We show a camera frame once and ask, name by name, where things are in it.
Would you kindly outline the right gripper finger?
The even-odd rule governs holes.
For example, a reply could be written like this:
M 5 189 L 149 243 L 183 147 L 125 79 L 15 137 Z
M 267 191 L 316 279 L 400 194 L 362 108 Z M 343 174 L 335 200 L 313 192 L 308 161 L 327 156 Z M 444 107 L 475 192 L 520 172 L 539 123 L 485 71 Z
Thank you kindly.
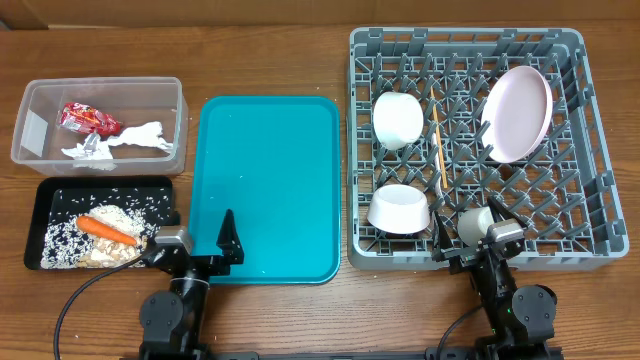
M 487 205 L 490 209 L 492 219 L 495 223 L 505 220 L 515 220 L 521 228 L 526 229 L 527 223 L 520 219 L 515 213 L 507 209 L 496 196 L 490 196 L 487 199 Z
M 451 258 L 450 252 L 454 249 L 447 227 L 441 219 L 441 215 L 433 212 L 434 228 L 432 230 L 432 239 L 434 242 L 432 259 L 436 262 L 448 261 Z

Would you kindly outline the white cup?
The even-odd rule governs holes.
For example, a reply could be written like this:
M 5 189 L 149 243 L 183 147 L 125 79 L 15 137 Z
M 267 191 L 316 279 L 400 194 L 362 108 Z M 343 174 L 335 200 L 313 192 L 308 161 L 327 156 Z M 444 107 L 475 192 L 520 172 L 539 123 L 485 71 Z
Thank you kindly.
M 470 209 L 459 216 L 458 236 L 464 244 L 473 246 L 486 236 L 488 228 L 493 223 L 494 219 L 489 207 Z

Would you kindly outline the pink bowl with food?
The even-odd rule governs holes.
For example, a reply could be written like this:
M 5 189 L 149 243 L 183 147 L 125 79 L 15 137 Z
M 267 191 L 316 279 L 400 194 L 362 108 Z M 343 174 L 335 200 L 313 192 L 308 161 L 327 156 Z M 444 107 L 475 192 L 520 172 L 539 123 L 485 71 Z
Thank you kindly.
M 387 233 L 420 232 L 431 221 L 427 197 L 409 185 L 384 185 L 373 193 L 367 220 L 375 228 Z

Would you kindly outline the wooden chopstick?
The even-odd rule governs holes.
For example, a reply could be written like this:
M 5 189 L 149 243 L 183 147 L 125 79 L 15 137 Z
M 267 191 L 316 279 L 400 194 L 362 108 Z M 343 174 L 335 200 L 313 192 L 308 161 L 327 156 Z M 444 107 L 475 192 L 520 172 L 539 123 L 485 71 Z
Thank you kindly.
M 433 86 L 430 87 L 430 95 L 431 95 L 431 99 L 434 100 L 437 103 Z M 446 175 L 446 166 L 445 166 L 445 161 L 444 161 L 444 151 L 443 151 L 443 144 L 442 144 L 442 140 L 441 140 L 441 133 L 440 133 L 440 127 L 439 127 L 439 117 L 438 117 L 438 110 L 437 110 L 437 104 L 436 103 L 432 107 L 432 116 L 433 116 L 433 121 L 436 124 L 435 135 L 436 135 L 436 141 L 437 141 L 437 145 L 438 145 L 439 166 L 440 166 L 440 170 L 441 170 L 441 183 L 442 183 L 441 186 L 442 186 L 442 189 L 446 190 L 448 188 L 448 180 L 447 180 L 447 175 Z

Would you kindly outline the orange carrot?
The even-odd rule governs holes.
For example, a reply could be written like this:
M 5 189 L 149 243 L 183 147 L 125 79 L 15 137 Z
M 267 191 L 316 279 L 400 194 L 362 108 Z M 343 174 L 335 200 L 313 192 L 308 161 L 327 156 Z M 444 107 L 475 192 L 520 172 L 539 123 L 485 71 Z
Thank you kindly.
M 135 238 L 124 234 L 96 219 L 89 216 L 79 216 L 76 219 L 76 226 L 79 230 L 100 238 L 105 238 L 117 243 L 135 246 L 137 241 Z

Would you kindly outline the white tissue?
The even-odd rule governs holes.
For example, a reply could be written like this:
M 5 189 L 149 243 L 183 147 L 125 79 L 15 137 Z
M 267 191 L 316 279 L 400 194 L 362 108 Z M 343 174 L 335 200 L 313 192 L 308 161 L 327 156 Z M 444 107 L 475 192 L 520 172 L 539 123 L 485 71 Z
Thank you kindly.
M 62 153 L 74 159 L 74 167 L 111 171 L 116 168 L 109 144 L 97 133 L 89 134 L 75 148 L 62 149 Z
M 173 144 L 167 142 L 162 135 L 162 124 L 158 121 L 153 121 L 137 127 L 127 127 L 119 135 L 110 136 L 106 143 L 112 147 L 135 145 L 157 148 L 170 153 L 173 150 Z

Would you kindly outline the large white plate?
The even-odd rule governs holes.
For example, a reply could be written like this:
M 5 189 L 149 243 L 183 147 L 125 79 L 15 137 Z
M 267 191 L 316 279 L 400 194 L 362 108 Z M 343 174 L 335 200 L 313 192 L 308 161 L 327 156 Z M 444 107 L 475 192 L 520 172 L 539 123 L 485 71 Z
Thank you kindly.
M 542 142 L 551 122 L 553 96 L 544 76 L 531 66 L 518 66 L 501 76 L 483 107 L 481 136 L 489 156 L 513 163 L 529 156 Z

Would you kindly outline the small white plate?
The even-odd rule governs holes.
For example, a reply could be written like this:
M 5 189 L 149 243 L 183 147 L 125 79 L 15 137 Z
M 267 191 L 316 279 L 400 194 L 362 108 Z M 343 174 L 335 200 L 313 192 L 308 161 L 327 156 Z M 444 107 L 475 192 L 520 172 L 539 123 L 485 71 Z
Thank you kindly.
M 411 94 L 385 92 L 373 107 L 377 140 L 388 150 L 399 150 L 421 136 L 424 120 L 419 101 Z

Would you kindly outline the red snack wrapper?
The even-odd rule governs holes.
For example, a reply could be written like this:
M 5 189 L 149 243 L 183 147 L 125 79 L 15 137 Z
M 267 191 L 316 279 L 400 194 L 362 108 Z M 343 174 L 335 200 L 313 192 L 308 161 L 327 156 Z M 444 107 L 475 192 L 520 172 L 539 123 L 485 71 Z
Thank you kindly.
M 116 135 L 122 130 L 122 124 L 110 114 L 77 102 L 64 105 L 57 124 L 72 132 L 100 136 Z

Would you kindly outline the white plastic fork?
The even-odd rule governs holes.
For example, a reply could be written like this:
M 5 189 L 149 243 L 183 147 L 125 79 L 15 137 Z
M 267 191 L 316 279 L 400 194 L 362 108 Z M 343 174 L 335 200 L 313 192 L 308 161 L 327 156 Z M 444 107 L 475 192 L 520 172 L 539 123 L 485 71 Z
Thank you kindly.
M 435 149 L 435 167 L 436 170 L 438 171 L 439 174 L 439 179 L 437 181 L 437 184 L 435 185 L 435 193 L 438 197 L 442 197 L 443 196 L 443 178 L 442 178 L 442 170 L 441 170 L 441 161 L 440 161 L 440 145 L 439 145 L 439 141 L 437 140 L 437 135 L 434 133 L 431 136 L 431 145 L 432 147 Z

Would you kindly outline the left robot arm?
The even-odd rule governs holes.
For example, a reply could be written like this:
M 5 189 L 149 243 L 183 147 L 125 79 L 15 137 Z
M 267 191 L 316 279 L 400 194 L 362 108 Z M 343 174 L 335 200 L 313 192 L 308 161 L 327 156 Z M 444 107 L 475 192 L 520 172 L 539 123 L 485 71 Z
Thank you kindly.
M 200 341 L 210 279 L 227 276 L 244 262 L 234 220 L 225 213 L 216 245 L 220 255 L 194 255 L 194 242 L 184 226 L 161 228 L 143 252 L 143 261 L 171 276 L 169 288 L 144 300 L 139 314 L 143 327 L 140 359 L 211 359 Z

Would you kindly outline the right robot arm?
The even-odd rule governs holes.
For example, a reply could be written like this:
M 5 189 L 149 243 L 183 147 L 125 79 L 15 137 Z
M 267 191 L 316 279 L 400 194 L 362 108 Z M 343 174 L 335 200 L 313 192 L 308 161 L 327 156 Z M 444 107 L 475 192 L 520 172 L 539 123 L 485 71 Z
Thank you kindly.
M 532 359 L 564 357 L 560 347 L 550 347 L 554 337 L 557 296 L 549 287 L 519 287 L 507 261 L 525 247 L 527 225 L 496 197 L 488 199 L 494 223 L 474 245 L 456 248 L 441 215 L 434 211 L 432 259 L 449 263 L 449 272 L 467 272 L 480 304 L 458 318 L 441 337 L 437 347 L 425 350 L 427 359 Z M 477 311 L 486 313 L 492 334 L 475 340 L 471 347 L 447 347 L 447 339 Z

